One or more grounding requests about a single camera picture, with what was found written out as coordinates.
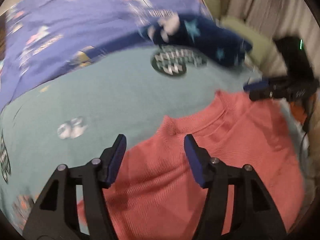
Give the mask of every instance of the cyan star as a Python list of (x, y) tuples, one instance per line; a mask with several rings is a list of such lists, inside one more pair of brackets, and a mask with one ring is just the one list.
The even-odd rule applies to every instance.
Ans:
[(200, 36), (200, 31), (197, 28), (197, 24), (197, 19), (194, 19), (192, 22), (184, 21), (184, 25), (186, 26), (187, 32), (192, 38), (193, 43), (195, 43), (195, 37)]
[(224, 50), (223, 49), (217, 49), (216, 57), (219, 61), (221, 61), (224, 58)]

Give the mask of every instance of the pink shirt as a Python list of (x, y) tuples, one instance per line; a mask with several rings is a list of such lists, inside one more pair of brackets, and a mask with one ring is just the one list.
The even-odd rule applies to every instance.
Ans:
[[(192, 133), (200, 147), (228, 165), (251, 164), (270, 192), (288, 230), (304, 198), (286, 121), (273, 100), (251, 102), (245, 93), (218, 91), (199, 113), (163, 123), (150, 139), (124, 155), (116, 182), (104, 191), (119, 239), (191, 239), (207, 190), (195, 182), (183, 141)], [(223, 234), (230, 230), (233, 189)], [(83, 203), (78, 204), (84, 220)]]

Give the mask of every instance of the navy blue fabric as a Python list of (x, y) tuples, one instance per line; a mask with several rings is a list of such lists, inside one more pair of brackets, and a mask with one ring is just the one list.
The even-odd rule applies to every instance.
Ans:
[(230, 30), (218, 27), (212, 20), (201, 15), (179, 14), (180, 25), (169, 41), (164, 41), (161, 32), (164, 26), (158, 22), (144, 27), (141, 35), (148, 37), (148, 29), (154, 27), (152, 41), (157, 45), (181, 45), (198, 49), (218, 64), (231, 67), (241, 65), (252, 45)]

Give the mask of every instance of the green circular logo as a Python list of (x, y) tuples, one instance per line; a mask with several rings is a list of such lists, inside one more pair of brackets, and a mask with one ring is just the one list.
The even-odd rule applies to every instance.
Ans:
[(207, 60), (189, 48), (163, 46), (151, 58), (154, 70), (169, 77), (180, 77), (186, 74), (190, 66), (207, 65)]

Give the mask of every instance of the blue patterned fabric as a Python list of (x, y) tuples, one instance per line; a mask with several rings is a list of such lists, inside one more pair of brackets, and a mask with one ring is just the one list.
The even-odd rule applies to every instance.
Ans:
[[(110, 52), (147, 44), (130, 33), (187, 12), (208, 15), (201, 0), (21, 1), (6, 15), (0, 111), (26, 91)], [(88, 50), (93, 60), (87, 60)]]
[(248, 41), (230, 30), (218, 27), (206, 17), (193, 14), (179, 14), (178, 17), (179, 21), (154, 22), (144, 27), (141, 35), (154, 44), (198, 49), (225, 67), (241, 65), (245, 54), (252, 49)]

